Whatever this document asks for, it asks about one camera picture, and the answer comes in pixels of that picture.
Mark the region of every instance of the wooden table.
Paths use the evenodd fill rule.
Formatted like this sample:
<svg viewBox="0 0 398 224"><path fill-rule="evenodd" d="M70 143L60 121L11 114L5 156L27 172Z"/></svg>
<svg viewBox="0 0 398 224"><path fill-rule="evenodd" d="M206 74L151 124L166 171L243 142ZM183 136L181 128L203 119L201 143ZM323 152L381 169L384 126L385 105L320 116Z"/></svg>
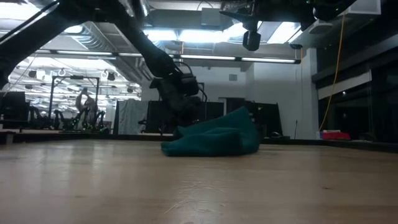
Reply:
<svg viewBox="0 0 398 224"><path fill-rule="evenodd" d="M398 223L398 155L261 146L165 157L159 142L0 147L0 223Z"/></svg>

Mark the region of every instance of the teal cloth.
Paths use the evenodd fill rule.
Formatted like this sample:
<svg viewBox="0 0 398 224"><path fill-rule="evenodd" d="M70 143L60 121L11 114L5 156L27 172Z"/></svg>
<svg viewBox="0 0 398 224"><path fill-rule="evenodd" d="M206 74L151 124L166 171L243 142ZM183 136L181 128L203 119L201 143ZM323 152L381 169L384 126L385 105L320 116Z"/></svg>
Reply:
<svg viewBox="0 0 398 224"><path fill-rule="evenodd" d="M174 135L180 139L162 143L166 156L240 156L257 152L260 145L246 108L186 128L178 127Z"/></svg>

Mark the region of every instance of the metal frame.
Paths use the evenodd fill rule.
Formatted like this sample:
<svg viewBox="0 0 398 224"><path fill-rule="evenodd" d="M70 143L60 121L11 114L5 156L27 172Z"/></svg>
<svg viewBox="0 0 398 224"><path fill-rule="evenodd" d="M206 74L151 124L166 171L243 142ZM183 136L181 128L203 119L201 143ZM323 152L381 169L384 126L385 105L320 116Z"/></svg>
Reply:
<svg viewBox="0 0 398 224"><path fill-rule="evenodd" d="M59 84L59 83L55 84L55 80L57 78L61 78L62 79L61 82L62 82L66 78L73 79L73 77L75 77L75 76L71 76L71 75L70 76L59 76L59 75L56 75L56 76L52 77L51 92L50 92L50 105L49 105L49 119L51 119L51 114L52 114L52 100L53 100L53 97L54 97L54 88L57 87L58 84ZM95 79L95 80L97 80L96 93L95 93L95 104L98 105L98 92L100 90L100 78L98 78L98 77L79 77L79 79L89 79L89 80Z"/></svg>

